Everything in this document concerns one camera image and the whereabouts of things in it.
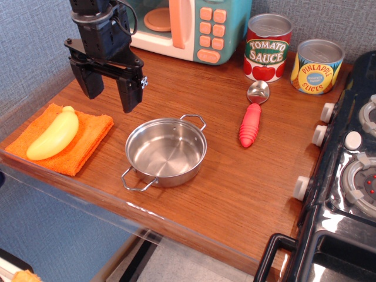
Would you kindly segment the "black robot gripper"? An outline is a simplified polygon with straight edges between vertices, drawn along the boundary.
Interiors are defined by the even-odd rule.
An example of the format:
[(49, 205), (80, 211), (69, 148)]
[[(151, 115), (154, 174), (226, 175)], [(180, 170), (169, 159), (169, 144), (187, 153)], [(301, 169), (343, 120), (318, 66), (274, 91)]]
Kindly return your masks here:
[(125, 113), (143, 99), (147, 77), (143, 61), (131, 50), (137, 32), (136, 12), (130, 5), (72, 5), (71, 18), (80, 38), (68, 38), (72, 72), (83, 93), (94, 99), (104, 90), (103, 76), (116, 81)]

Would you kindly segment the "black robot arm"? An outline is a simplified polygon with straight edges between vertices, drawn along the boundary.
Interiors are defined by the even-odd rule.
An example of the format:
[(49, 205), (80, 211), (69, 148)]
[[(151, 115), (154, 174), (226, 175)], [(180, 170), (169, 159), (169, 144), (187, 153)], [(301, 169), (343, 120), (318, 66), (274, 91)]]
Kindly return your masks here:
[(103, 77), (116, 81), (125, 113), (142, 102), (147, 78), (143, 61), (131, 48), (138, 19), (129, 22), (127, 13), (135, 10), (127, 1), (71, 1), (71, 18), (80, 38), (68, 38), (72, 72), (83, 93), (94, 99), (104, 90)]

